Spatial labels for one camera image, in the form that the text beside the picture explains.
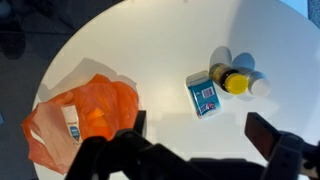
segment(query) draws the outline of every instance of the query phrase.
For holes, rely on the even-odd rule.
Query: bottle cap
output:
[[[241,94],[248,87],[248,80],[245,76],[234,73],[227,77],[225,87],[231,94]]]
[[[265,78],[257,79],[248,89],[254,96],[267,96],[271,92],[271,84]]]

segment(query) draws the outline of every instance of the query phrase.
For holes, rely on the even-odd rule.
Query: table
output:
[[[219,49],[229,49],[232,59],[251,55],[273,90],[268,97],[249,98],[216,86],[223,112],[198,120],[185,79],[208,70],[210,61],[219,62],[212,59]],[[316,143],[319,63],[320,31],[276,1],[128,0],[94,18],[66,43],[34,105],[102,73],[136,87],[140,109],[147,110],[151,142],[184,159],[240,157],[265,164],[243,133],[247,112]],[[63,178],[35,166],[40,179]]]

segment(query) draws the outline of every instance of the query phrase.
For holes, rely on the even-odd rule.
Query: plastic bag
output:
[[[23,121],[29,143],[29,159],[53,171],[65,174],[79,149],[68,132],[61,107],[75,105],[79,130],[84,140],[104,136],[111,140],[119,129],[133,128],[138,112],[138,95],[123,82],[111,82],[95,75],[86,85],[39,103]],[[36,140],[31,130],[42,138]]]

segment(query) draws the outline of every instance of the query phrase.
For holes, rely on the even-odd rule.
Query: yellow cap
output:
[[[231,94],[241,94],[248,87],[248,80],[245,76],[233,73],[227,77],[224,86]]]

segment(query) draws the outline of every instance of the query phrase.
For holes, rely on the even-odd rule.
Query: blue box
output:
[[[219,99],[208,71],[187,77],[186,85],[200,119],[220,112]]]

